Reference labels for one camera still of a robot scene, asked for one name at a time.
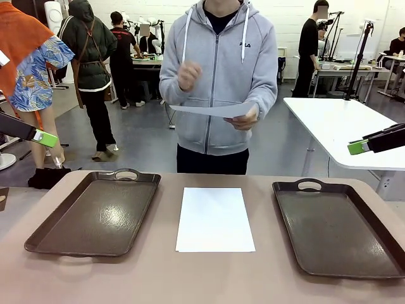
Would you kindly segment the person's left hand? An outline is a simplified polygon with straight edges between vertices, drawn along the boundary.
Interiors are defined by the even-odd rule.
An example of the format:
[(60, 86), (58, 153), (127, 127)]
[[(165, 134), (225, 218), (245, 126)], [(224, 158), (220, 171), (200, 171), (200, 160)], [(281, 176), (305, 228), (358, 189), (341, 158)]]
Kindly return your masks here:
[(245, 115), (233, 118), (224, 118), (224, 121), (230, 123), (235, 130), (249, 131), (258, 122), (259, 108), (255, 104)]

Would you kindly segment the person's right hand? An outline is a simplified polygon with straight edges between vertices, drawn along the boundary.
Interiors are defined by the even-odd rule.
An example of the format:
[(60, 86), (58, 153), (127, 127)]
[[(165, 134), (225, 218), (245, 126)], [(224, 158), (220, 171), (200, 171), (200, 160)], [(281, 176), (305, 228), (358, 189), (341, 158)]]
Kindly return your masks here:
[(192, 61), (185, 61), (178, 70), (178, 85), (184, 92), (193, 90), (202, 72), (201, 66)]

